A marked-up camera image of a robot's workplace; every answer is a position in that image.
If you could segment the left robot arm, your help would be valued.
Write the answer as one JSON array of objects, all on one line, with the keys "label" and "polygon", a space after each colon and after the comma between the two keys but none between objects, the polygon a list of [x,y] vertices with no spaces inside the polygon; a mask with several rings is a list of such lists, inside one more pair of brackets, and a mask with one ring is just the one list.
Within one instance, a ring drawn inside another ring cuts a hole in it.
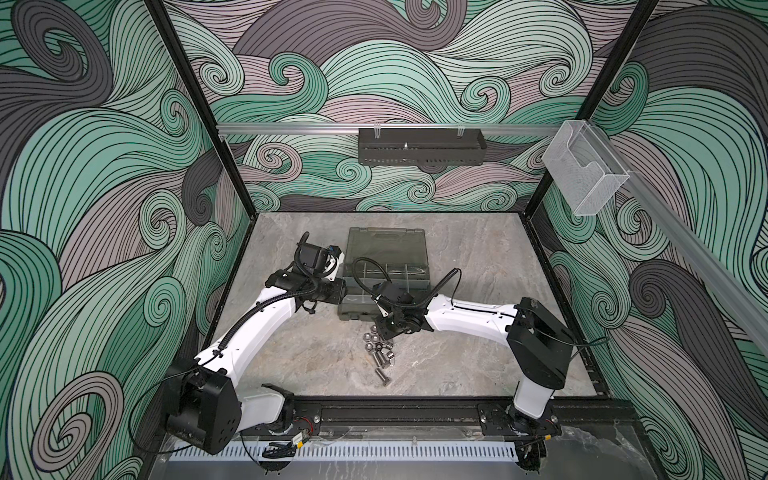
[{"label": "left robot arm", "polygon": [[270,275],[252,307],[222,337],[169,367],[162,397],[165,432],[217,454],[252,427],[288,430],[294,394],[272,384],[241,393],[241,379],[271,335],[305,304],[339,305],[346,294],[345,281],[333,274],[278,270]]}]

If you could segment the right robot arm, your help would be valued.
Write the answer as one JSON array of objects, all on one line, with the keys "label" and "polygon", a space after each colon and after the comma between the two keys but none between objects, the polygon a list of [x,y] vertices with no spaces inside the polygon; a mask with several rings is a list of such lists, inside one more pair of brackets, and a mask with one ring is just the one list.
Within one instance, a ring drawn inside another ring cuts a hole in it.
[{"label": "right robot arm", "polygon": [[524,297],[517,304],[493,305],[436,294],[415,302],[409,295],[393,300],[383,293],[373,294],[372,299],[379,309],[377,331],[384,338],[421,331],[453,332],[509,347],[522,379],[503,433],[524,440],[559,434],[550,401],[565,386],[577,346],[571,330],[537,300]]}]

